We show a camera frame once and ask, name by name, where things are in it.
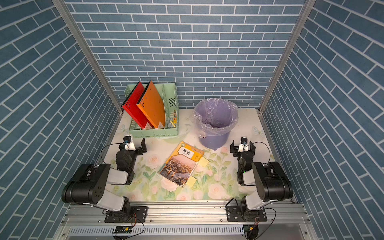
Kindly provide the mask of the yellow sticky note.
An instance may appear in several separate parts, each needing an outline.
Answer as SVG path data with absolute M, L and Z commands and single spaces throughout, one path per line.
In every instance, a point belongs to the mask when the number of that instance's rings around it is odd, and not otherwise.
M 196 181 L 197 181 L 197 179 L 191 176 L 187 180 L 186 185 L 189 186 L 190 188 L 192 188 L 194 186 L 194 184 L 196 183 Z
M 198 161 L 198 164 L 199 164 L 199 166 L 205 168 L 208 165 L 209 162 L 210 161 L 207 160 L 206 158 L 201 157 L 200 160 Z

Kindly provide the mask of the English textbook yellow cover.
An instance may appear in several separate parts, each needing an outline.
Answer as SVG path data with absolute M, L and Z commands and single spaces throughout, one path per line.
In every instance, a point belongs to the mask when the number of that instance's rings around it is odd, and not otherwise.
M 178 187 L 183 187 L 203 155 L 203 150 L 181 141 L 159 170 L 159 174 Z

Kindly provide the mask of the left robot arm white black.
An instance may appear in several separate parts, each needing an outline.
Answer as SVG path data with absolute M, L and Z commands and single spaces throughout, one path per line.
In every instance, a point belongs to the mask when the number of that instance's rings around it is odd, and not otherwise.
M 118 196 L 106 185 L 130 185 L 134 178 L 137 156 L 147 152 L 146 141 L 135 147 L 131 136 L 119 144 L 114 169 L 110 164 L 82 164 L 62 192 L 62 201 L 76 205 L 89 205 L 105 211 L 105 223 L 145 222 L 147 206 L 132 207 L 129 198 Z

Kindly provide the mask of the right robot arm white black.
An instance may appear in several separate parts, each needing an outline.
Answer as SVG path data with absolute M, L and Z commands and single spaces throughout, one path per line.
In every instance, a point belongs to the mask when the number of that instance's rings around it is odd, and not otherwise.
M 237 158 L 237 181 L 242 187 L 256 187 L 256 191 L 243 197 L 236 210 L 228 210 L 236 218 L 246 221 L 259 220 L 264 207 L 274 202 L 290 199 L 294 188 L 278 162 L 254 162 L 256 146 L 241 138 L 239 146 L 230 145 L 230 152 Z

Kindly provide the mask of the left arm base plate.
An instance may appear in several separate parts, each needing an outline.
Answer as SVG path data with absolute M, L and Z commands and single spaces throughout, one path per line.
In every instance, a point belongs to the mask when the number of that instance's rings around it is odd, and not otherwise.
M 136 206 L 131 207 L 129 213 L 124 210 L 119 212 L 107 211 L 104 222 L 105 223 L 139 223 L 145 222 L 147 217 L 148 207 Z

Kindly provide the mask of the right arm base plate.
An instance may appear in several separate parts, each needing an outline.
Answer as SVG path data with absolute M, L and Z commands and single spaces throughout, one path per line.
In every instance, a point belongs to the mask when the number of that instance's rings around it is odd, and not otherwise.
M 241 209 L 239 206 L 225 207 L 228 222 L 266 222 L 267 215 L 264 210 Z

